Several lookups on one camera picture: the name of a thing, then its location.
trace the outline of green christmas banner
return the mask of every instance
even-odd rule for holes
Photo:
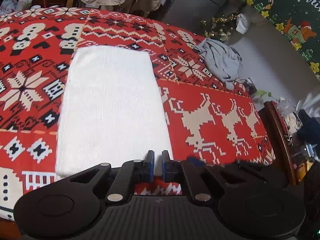
[[[242,0],[260,14],[308,61],[320,81],[320,0]]]

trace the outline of black electronic device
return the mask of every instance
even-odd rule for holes
[[[286,239],[304,221],[303,201],[273,167],[195,167],[167,151],[162,165],[163,181],[180,183],[182,195],[134,195],[135,183],[152,181],[152,151],[144,161],[102,163],[27,193],[14,208],[22,239]]]

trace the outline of red tablecloth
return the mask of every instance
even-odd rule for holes
[[[62,94],[72,54],[84,46],[149,53],[175,159],[272,162],[268,136],[242,84],[226,90],[193,51],[203,39],[97,9],[40,8],[0,16],[0,216],[13,219],[22,194],[55,179]],[[136,186],[137,194],[180,192],[177,183],[160,179]]]

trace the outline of gray wall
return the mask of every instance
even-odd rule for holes
[[[271,92],[275,98],[283,97],[297,103],[308,92],[320,93],[320,83],[306,62],[292,45],[269,22],[252,24],[244,35],[234,31],[228,42],[243,58],[240,78],[251,77],[257,89]],[[260,110],[263,102],[257,98]]]

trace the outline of folded white cloth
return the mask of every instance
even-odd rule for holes
[[[77,51],[68,73],[58,128],[56,173],[66,177],[99,163],[120,167],[155,152],[172,158],[169,133],[147,52],[111,46]]]

